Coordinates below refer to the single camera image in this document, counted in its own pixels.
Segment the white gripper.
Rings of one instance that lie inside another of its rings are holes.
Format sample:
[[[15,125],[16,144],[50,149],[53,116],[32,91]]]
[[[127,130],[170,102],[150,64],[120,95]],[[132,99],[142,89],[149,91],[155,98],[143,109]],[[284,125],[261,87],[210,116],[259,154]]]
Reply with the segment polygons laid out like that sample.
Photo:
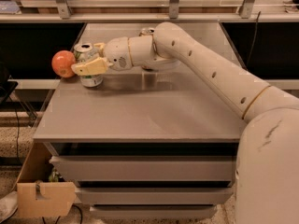
[[[95,43],[93,45],[100,57],[94,60],[75,63],[71,66],[72,71],[78,76],[95,76],[104,74],[110,68],[122,71],[132,68],[132,62],[129,51],[129,38],[114,38],[109,42]]]

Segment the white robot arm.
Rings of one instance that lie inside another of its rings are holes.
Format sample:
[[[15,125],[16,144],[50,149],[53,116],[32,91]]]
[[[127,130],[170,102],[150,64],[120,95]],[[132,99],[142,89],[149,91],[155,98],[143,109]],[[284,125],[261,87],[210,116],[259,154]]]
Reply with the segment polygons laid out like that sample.
[[[234,224],[299,224],[299,99],[194,40],[171,22],[153,33],[96,44],[79,76],[185,63],[247,126],[236,159]]]

